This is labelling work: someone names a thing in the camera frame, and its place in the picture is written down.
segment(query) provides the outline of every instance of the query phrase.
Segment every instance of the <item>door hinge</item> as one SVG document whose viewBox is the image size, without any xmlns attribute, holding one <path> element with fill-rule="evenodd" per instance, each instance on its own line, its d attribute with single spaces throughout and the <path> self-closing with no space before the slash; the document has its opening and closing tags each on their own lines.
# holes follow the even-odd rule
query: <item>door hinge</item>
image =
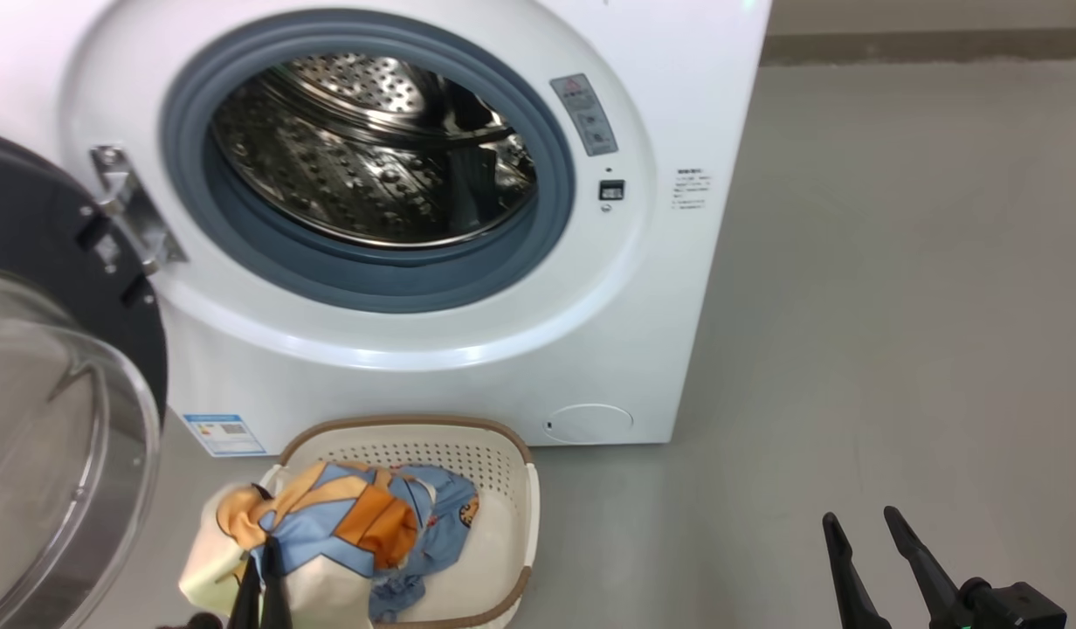
<svg viewBox="0 0 1076 629">
<path fill-rule="evenodd" d="M 95 202 L 130 240 L 142 261 L 143 273 L 150 275 L 167 262 L 186 261 L 185 252 L 142 189 L 123 148 L 96 146 L 90 154 L 95 172 L 103 184 L 103 195 Z"/>
</svg>

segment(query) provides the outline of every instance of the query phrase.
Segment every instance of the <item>brown basket rim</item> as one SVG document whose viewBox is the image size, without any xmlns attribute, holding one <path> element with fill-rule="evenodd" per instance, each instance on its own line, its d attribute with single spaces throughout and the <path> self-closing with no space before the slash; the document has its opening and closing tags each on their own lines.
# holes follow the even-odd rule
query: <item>brown basket rim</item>
<svg viewBox="0 0 1076 629">
<path fill-rule="evenodd" d="M 522 461 L 524 463 L 534 464 L 529 447 L 526 447 L 526 443 L 522 441 L 522 438 L 519 437 L 514 430 L 509 429 L 509 427 L 506 427 L 498 421 L 491 421 L 490 419 L 481 419 L 478 417 L 459 417 L 458 415 L 371 415 L 371 417 L 352 417 L 346 419 L 335 419 L 335 421 L 325 421 L 322 425 L 311 427 L 311 429 L 303 431 L 301 434 L 294 438 L 294 441 L 292 441 L 289 445 L 282 451 L 282 456 L 279 457 L 278 462 L 282 466 L 288 463 L 289 459 L 294 457 L 294 453 L 297 453 L 298 448 L 301 447 L 303 443 L 314 437 L 317 437 L 318 434 L 331 432 L 334 430 L 348 429 L 348 427 L 417 425 L 475 427 L 475 429 L 497 432 L 509 439 L 511 443 L 519 448 L 519 454 L 522 455 Z M 507 610 L 511 609 L 511 606 L 514 603 L 518 603 L 519 599 L 522 598 L 522 591 L 526 589 L 526 583 L 530 580 L 530 572 L 532 569 L 529 566 L 523 566 L 522 570 L 519 571 L 518 580 L 514 581 L 513 588 L 511 588 L 510 592 L 507 592 L 507 597 L 485 613 L 479 613 L 475 616 L 450 617 L 445 618 L 445 620 L 392 621 L 392 624 L 374 625 L 376 629 L 467 629 L 470 627 L 479 627 L 490 624 L 495 618 L 507 613 Z"/>
</svg>

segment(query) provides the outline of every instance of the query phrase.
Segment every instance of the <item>floor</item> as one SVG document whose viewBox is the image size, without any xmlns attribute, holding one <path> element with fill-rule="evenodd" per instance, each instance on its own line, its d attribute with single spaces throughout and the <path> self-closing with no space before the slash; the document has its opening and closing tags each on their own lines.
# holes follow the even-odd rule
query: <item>floor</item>
<svg viewBox="0 0 1076 629">
<path fill-rule="evenodd" d="M 925 627 L 889 504 L 1076 627 L 1076 61 L 765 69 L 675 442 L 536 457 L 521 629 L 835 627 L 825 511 Z M 267 466 L 178 421 L 164 459 L 89 629 L 185 621 L 200 502 Z"/>
</svg>

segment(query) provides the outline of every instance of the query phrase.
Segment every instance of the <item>white plastic basket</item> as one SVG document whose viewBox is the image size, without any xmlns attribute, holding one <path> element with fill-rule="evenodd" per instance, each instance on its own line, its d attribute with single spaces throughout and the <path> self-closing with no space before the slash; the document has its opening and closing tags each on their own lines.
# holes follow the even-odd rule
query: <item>white plastic basket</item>
<svg viewBox="0 0 1076 629">
<path fill-rule="evenodd" d="M 480 511 L 459 560 L 425 578 L 425 597 L 378 629 L 501 629 L 518 612 L 538 547 L 538 472 L 505 426 L 448 415 L 329 421 L 286 446 L 263 485 L 273 492 L 317 461 L 425 463 L 477 485 Z"/>
</svg>

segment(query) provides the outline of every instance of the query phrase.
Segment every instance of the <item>wall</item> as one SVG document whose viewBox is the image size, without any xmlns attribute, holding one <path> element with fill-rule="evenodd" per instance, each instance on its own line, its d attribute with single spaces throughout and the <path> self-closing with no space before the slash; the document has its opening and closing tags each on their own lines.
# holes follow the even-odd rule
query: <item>wall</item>
<svg viewBox="0 0 1076 629">
<path fill-rule="evenodd" d="M 1076 0 L 773 0 L 770 32 L 1076 27 Z"/>
</svg>

